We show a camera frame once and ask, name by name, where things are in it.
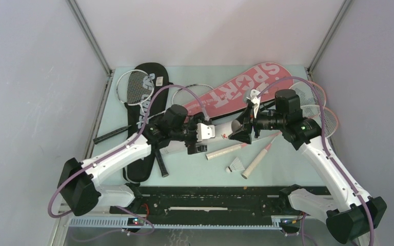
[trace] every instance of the black handle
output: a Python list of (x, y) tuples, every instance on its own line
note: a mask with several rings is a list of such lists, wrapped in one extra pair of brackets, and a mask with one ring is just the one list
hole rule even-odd
[(155, 150), (155, 157), (157, 160), (157, 164), (159, 165), (159, 169), (161, 171), (161, 176), (165, 178), (168, 175), (170, 175), (167, 171), (167, 168), (165, 167), (164, 160), (162, 160), (162, 156), (159, 150)]
[(100, 137), (97, 137), (97, 138), (93, 139), (93, 143), (94, 143), (95, 145), (97, 145), (98, 143), (103, 142), (103, 141), (105, 141), (105, 140), (107, 140), (107, 139), (110, 139), (110, 138), (112, 138), (112, 137), (114, 137), (114, 136), (117, 136), (117, 135), (119, 135), (119, 134), (122, 133), (122, 132), (126, 132), (131, 126), (132, 126), (132, 125), (125, 126), (125, 127), (120, 127), (120, 128), (118, 128), (117, 130), (114, 130), (114, 131), (112, 131), (112, 132), (108, 132), (108, 133), (105, 134), (105, 135), (102, 135), (102, 136), (100, 136)]

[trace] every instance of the black base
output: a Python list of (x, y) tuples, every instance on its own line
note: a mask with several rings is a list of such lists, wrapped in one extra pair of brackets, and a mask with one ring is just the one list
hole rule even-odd
[[(149, 219), (156, 224), (270, 226), (272, 215), (291, 215), (279, 208), (277, 195), (283, 188), (138, 187), (143, 196), (136, 198), (135, 202), (148, 205)], [(329, 195), (326, 187), (304, 188), (316, 195)], [(227, 210), (168, 210), (170, 207), (221, 207)], [(137, 209), (133, 212), (146, 213), (145, 207), (134, 208)], [(124, 214), (115, 207), (110, 208), (110, 213)]]

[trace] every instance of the white plastic housing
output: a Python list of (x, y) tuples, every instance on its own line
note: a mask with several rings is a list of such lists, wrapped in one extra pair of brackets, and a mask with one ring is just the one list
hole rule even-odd
[(289, 195), (289, 203), (294, 209), (304, 211), (323, 223), (325, 223), (328, 217), (327, 211), (337, 208), (333, 200), (327, 200), (313, 195), (305, 189), (293, 191)]
[(122, 186), (99, 186), (96, 188), (101, 193), (96, 206), (110, 207), (120, 206), (127, 207), (135, 198), (133, 191), (126, 185)]
[[(315, 137), (310, 140), (309, 144), (301, 145), (299, 151), (304, 155), (315, 168), (316, 172), (319, 174), (321, 179), (324, 181), (325, 186), (327, 186), (329, 192), (331, 193), (334, 203), (336, 204), (339, 212), (344, 212), (350, 210), (351, 204), (359, 206), (361, 203), (359, 199), (354, 194), (354, 191), (350, 188), (348, 182), (344, 179), (342, 174), (336, 169), (334, 164), (331, 162), (324, 152), (324, 148), (321, 142), (321, 136)], [(341, 169), (346, 173), (351, 182), (359, 190), (359, 194), (363, 197), (365, 201), (368, 201), (370, 194), (361, 187), (357, 181), (351, 176), (351, 174), (346, 170), (345, 166), (341, 163), (339, 158), (336, 156), (334, 151), (329, 148), (331, 157), (339, 164)], [(304, 211), (302, 208), (294, 208), (297, 210)]]
[[(131, 139), (136, 137), (136, 133), (133, 134), (130, 138), (128, 138), (124, 143), (114, 147), (111, 150), (108, 150), (107, 152), (100, 154), (98, 156), (95, 156), (91, 159), (86, 159), (83, 161), (82, 167), (85, 167), (93, 162), (95, 162), (97, 159), (102, 158), (103, 156), (127, 145)], [(103, 181), (107, 177), (109, 177), (111, 174), (121, 170), (125, 166), (131, 164), (132, 162), (141, 159), (143, 157), (146, 157), (150, 155), (151, 153), (151, 146), (147, 144), (147, 139), (141, 135), (129, 148), (123, 149), (120, 152), (116, 153), (113, 156), (110, 156), (109, 158), (101, 161), (100, 163), (94, 165), (93, 168), (89, 168), (86, 173), (88, 175), (93, 175), (93, 178), (91, 179), (94, 183), (94, 186), (99, 187)]]

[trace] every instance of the red object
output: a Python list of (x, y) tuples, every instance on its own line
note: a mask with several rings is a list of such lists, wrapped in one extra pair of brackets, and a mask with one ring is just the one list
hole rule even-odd
[[(200, 97), (200, 100), (211, 118), (230, 114), (246, 107), (243, 102), (243, 95), (247, 90), (257, 89), (262, 91), (278, 79), (289, 76), (291, 76), (289, 71), (279, 64), (261, 63), (204, 94)], [(276, 91), (289, 89), (292, 85), (292, 79), (277, 84), (262, 96), (261, 102), (273, 99)], [(184, 107), (188, 110), (189, 115), (202, 111), (197, 100), (184, 105)]]
[(149, 217), (149, 206), (146, 203), (141, 206), (146, 207), (146, 210), (147, 210), (146, 218)]

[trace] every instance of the black racket cover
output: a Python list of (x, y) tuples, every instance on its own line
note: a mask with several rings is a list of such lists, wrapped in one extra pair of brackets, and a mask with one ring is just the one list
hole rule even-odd
[[(144, 63), (138, 65), (135, 69), (143, 70), (148, 73), (150, 78), (153, 80), (153, 84), (155, 84), (155, 89), (153, 94), (155, 94), (160, 88), (169, 85), (170, 80), (168, 79), (168, 73), (164, 66), (159, 63)], [(165, 110), (167, 105), (168, 98), (168, 89), (162, 91), (155, 99), (155, 102), (150, 109), (150, 115), (155, 115)], [(128, 136), (136, 133), (141, 124), (135, 126), (137, 122), (142, 120), (143, 114), (141, 112), (141, 108), (139, 105), (137, 106), (129, 106), (126, 105), (128, 111), (128, 125), (133, 125), (128, 130)], [(151, 153), (144, 159), (139, 159), (129, 164), (127, 167), (123, 168), (123, 177), (127, 181), (131, 182), (144, 182), (150, 177), (150, 173), (152, 172), (153, 163), (155, 160), (155, 153)]]

